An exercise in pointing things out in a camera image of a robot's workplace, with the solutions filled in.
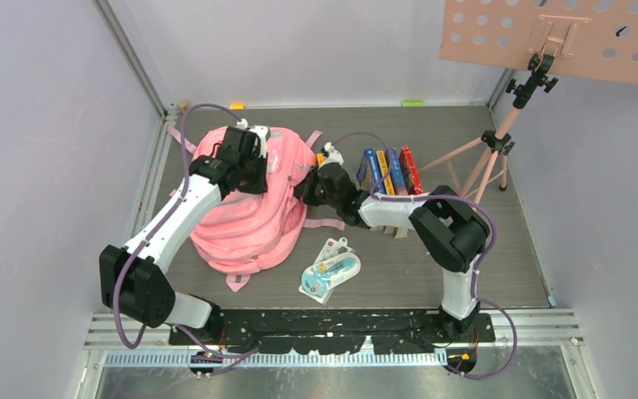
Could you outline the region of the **dark blue book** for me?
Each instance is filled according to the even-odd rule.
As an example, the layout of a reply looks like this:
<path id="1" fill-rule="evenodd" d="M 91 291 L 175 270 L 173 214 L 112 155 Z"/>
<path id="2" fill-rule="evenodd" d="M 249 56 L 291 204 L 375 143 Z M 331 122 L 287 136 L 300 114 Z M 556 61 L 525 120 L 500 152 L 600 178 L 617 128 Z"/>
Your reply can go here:
<path id="1" fill-rule="evenodd" d="M 359 186 L 366 191 L 375 190 L 375 192 L 386 194 L 383 181 L 382 171 L 374 149 L 366 148 L 359 169 L 356 172 L 356 179 Z"/>

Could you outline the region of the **yellow spine book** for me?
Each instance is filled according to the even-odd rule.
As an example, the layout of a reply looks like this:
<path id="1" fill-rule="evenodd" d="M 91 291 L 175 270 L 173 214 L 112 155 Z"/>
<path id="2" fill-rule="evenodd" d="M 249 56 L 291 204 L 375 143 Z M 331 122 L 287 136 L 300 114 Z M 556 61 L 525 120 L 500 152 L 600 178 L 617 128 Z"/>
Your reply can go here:
<path id="1" fill-rule="evenodd" d="M 376 157 L 378 160 L 378 165 L 380 167 L 380 172 L 383 179 L 383 186 L 386 195 L 395 195 L 394 185 L 392 183 L 392 179 L 390 177 L 390 168 L 389 162 L 385 156 L 385 152 L 383 150 L 376 151 Z M 384 233 L 391 234 L 393 239 L 398 238 L 398 234 L 400 232 L 399 228 L 396 227 L 385 227 Z"/>

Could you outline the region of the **blue orange Jane Eyre book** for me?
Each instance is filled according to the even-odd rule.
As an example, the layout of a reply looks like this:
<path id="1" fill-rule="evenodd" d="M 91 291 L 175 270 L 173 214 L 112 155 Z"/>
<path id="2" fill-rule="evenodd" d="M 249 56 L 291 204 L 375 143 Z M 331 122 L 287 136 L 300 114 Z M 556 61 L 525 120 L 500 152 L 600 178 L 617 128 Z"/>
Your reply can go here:
<path id="1" fill-rule="evenodd" d="M 400 167 L 399 156 L 396 148 L 389 148 L 386 153 L 386 159 L 389 166 L 391 191 L 387 189 L 387 179 L 385 180 L 385 190 L 388 195 L 409 195 L 405 177 Z M 403 239 L 408 236 L 407 228 L 392 228 L 393 239 Z"/>

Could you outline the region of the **pink student backpack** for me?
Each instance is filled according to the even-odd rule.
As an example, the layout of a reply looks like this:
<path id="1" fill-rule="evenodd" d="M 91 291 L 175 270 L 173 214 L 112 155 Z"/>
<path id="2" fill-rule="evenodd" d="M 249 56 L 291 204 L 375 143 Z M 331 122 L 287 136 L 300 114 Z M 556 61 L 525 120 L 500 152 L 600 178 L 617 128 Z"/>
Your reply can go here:
<path id="1" fill-rule="evenodd" d="M 294 189 L 317 164 L 312 145 L 287 128 L 273 127 L 267 143 L 267 192 L 249 195 L 234 191 L 194 227 L 190 239 L 199 256 L 225 274 L 228 287 L 237 292 L 251 275 L 282 263 L 305 228 L 343 230 L 339 219 L 309 219 L 307 205 Z"/>

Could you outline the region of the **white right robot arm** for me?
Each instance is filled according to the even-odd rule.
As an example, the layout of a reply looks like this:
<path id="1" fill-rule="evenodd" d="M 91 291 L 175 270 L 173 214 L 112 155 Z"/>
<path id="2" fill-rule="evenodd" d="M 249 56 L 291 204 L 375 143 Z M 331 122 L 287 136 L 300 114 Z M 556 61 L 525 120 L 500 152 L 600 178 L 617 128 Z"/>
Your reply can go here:
<path id="1" fill-rule="evenodd" d="M 447 185 L 422 195 L 363 190 L 351 180 L 332 144 L 326 144 L 322 153 L 326 160 L 310 169 L 295 188 L 295 197 L 309 206 L 332 207 L 347 226 L 415 231 L 442 268 L 443 297 L 437 328 L 449 340 L 464 340 L 474 330 L 481 308 L 477 295 L 480 264 L 496 239 L 490 216 Z"/>

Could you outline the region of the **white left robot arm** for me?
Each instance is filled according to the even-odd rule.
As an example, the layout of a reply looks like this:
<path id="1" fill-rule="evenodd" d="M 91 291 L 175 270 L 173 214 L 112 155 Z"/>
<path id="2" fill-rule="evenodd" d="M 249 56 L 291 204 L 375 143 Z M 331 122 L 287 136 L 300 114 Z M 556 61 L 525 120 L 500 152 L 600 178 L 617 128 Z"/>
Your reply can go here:
<path id="1" fill-rule="evenodd" d="M 127 316 L 149 328 L 182 324 L 202 344 L 222 331 L 213 304 L 174 290 L 166 273 L 174 256 L 201 219 L 234 191 L 267 191 L 267 126 L 229 126 L 209 155 L 194 159 L 179 188 L 162 210 L 121 247 L 100 255 L 103 303 L 120 323 Z"/>

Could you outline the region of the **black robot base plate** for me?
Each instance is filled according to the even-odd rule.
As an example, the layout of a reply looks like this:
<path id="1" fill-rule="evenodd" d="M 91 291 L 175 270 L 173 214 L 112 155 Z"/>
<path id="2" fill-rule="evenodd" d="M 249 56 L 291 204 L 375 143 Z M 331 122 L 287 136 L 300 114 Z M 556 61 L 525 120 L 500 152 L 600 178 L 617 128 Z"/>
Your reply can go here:
<path id="1" fill-rule="evenodd" d="M 171 332 L 172 346 L 220 344 L 232 353 L 419 354 L 453 344 L 491 343 L 491 317 L 480 313 L 449 322 L 437 309 L 227 309 L 210 326 L 185 334 Z"/>

